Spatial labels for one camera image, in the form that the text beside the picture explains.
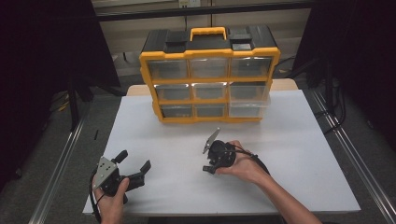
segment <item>hand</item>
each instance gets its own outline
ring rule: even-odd
[[[129,186],[129,178],[124,178],[114,197],[103,196],[101,189],[94,189],[96,201],[99,200],[99,210],[102,217],[102,223],[121,224],[123,215],[123,195]]]
[[[239,141],[234,140],[229,142],[235,146],[235,149],[243,149]],[[230,167],[220,167],[216,170],[216,174],[219,175],[235,175],[238,178],[251,182],[257,183],[260,176],[268,175],[264,170],[248,155],[243,153],[236,153],[236,159]]]

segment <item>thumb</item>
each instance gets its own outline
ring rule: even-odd
[[[129,186],[129,178],[125,177],[122,179],[119,188],[117,189],[117,194],[115,197],[120,198],[122,200],[125,191],[128,189],[128,186]]]
[[[119,189],[117,190],[117,193],[121,193],[124,194],[125,191],[128,189],[129,187],[129,178],[125,177],[123,178],[123,180],[121,181],[120,185],[119,185]]]
[[[227,175],[230,173],[229,169],[230,169],[230,167],[220,167],[220,168],[216,169],[216,174],[217,175]]]

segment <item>metal rail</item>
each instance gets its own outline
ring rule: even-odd
[[[72,155],[73,149],[76,145],[79,134],[81,133],[84,122],[88,117],[90,107],[91,107],[91,103],[85,104],[82,117],[79,120],[76,129],[69,134],[62,155],[58,160],[58,163],[56,164],[56,167],[51,175],[49,183],[46,186],[46,189],[44,190],[43,195],[40,198],[40,201],[35,207],[35,211],[33,212],[32,217],[30,218],[29,224],[44,223],[47,214],[50,210],[50,206],[53,202],[53,199],[55,198],[55,194],[56,191],[58,190],[62,176],[64,175],[64,170],[66,168],[66,165],[69,162],[70,156]]]
[[[299,8],[311,8],[312,6],[326,6],[326,4],[334,4],[338,0],[302,0],[293,2],[280,3],[264,3],[264,4],[249,4],[236,6],[222,6],[222,7],[186,7],[186,8],[169,8],[160,10],[147,10],[136,12],[116,12],[116,13],[98,13],[95,16],[87,17],[71,17],[71,18],[57,18],[57,22],[92,22],[92,21],[127,21],[151,18],[165,18],[165,17],[179,17],[179,16],[196,16],[196,15],[210,15],[210,14],[225,14],[225,13],[239,13],[239,12],[253,12],[253,11],[272,11],[272,10],[287,10]]]
[[[315,91],[312,91],[312,94],[320,109],[322,111],[326,111],[326,106],[324,103],[325,100],[323,96],[320,93],[316,93]],[[335,124],[338,123],[337,118],[331,116],[328,113],[325,115],[325,118],[329,122],[330,126],[335,127]],[[341,126],[335,129],[333,132],[335,133],[338,141],[341,143],[345,153],[349,157],[349,160],[352,162],[353,166],[361,177],[364,185],[372,195],[385,220],[389,224],[396,224],[396,210],[394,205],[392,204],[387,193],[382,189],[373,174],[370,172],[367,165],[364,163],[358,150],[353,146],[352,142],[347,136],[347,133]]]

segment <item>finger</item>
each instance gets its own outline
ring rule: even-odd
[[[114,196],[116,198],[116,200],[123,201],[123,195],[124,195],[125,191],[128,189],[128,186],[129,186],[129,178],[125,177],[120,182],[119,188],[117,189],[117,193]]]
[[[230,174],[230,167],[220,167],[216,169],[216,174],[217,175],[228,175]]]
[[[92,189],[93,189],[93,194],[95,195],[95,198],[96,199],[99,199],[100,197],[102,197],[102,195],[105,193],[102,189],[100,189],[100,188],[97,188],[97,189],[95,189],[94,187],[93,187],[93,183],[95,182],[95,178],[96,178],[96,175],[93,177],[93,180],[92,180]]]

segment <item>black cable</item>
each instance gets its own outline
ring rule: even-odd
[[[60,97],[56,98],[55,100],[51,101],[50,103],[53,104],[59,101],[60,99],[64,98],[66,95],[67,95],[67,91],[65,91],[64,94],[62,94]]]
[[[184,31],[187,31],[187,16],[184,17]]]
[[[95,168],[92,171],[92,174],[91,174],[91,177],[90,177],[90,184],[88,185],[88,189],[89,189],[89,193],[90,193],[90,200],[91,200],[91,205],[92,205],[92,209],[93,209],[93,214],[95,215],[96,220],[99,223],[101,223],[102,222],[102,218],[100,217],[98,205],[97,205],[97,203],[95,203],[95,201],[93,199],[93,194],[92,194],[92,191],[93,191],[93,189],[92,189],[92,181],[93,181],[93,177],[96,175],[96,171],[97,171],[97,168]]]
[[[99,201],[101,201],[104,196],[105,196],[105,194],[102,194],[102,196],[100,196],[100,198],[96,201],[96,205],[99,204]]]
[[[344,95],[344,91],[342,91],[341,88],[340,88],[340,92],[341,92],[341,100],[342,100],[342,103],[340,104],[340,108],[341,108],[340,119],[333,127],[331,127],[329,130],[327,130],[323,134],[327,134],[327,133],[330,133],[330,132],[336,130],[338,127],[340,127],[344,123],[344,121],[347,118],[347,107],[346,107],[345,95]]]

